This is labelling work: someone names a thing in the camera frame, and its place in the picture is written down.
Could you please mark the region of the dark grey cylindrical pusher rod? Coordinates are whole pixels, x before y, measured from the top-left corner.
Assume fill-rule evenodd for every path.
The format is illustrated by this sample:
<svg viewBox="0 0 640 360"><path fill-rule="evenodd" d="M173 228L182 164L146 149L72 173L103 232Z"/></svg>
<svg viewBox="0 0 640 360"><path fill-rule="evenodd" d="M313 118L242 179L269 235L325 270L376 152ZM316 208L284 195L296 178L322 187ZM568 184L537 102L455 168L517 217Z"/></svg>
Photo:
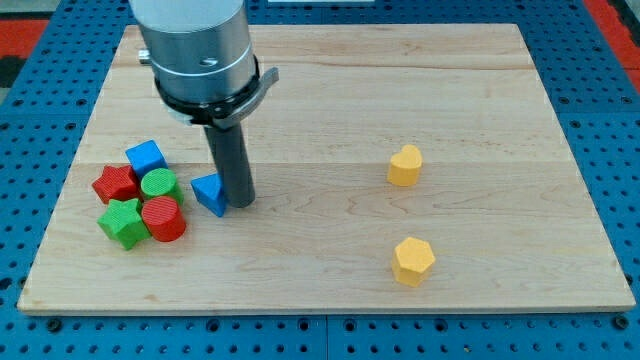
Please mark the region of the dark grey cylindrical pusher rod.
<svg viewBox="0 0 640 360"><path fill-rule="evenodd" d="M204 133L228 204L235 208L251 205L255 188L241 126L205 127Z"/></svg>

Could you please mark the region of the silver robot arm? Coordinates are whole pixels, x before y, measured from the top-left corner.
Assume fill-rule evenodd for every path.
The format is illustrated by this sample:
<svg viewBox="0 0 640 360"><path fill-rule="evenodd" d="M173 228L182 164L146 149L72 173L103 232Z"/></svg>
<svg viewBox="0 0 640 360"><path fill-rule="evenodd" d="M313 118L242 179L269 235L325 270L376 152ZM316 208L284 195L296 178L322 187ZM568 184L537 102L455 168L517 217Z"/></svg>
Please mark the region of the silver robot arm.
<svg viewBox="0 0 640 360"><path fill-rule="evenodd" d="M131 0L162 101L204 129L229 205L244 208L255 188L241 122L279 71L261 71L243 0Z"/></svg>

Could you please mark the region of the black clamp ring mount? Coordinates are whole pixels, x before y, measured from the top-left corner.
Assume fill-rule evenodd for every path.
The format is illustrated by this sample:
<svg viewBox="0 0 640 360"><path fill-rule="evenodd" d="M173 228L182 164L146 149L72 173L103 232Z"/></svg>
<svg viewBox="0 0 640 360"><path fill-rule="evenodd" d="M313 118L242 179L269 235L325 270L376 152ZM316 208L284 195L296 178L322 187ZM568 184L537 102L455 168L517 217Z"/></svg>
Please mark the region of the black clamp ring mount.
<svg viewBox="0 0 640 360"><path fill-rule="evenodd" d="M256 73L249 82L235 94L217 102L192 103L170 95L155 78L157 92L164 102L167 111L185 125L216 127L227 130L254 112L265 98L269 88L279 80L279 69L272 67L263 75L260 74L259 62L254 57Z"/></svg>

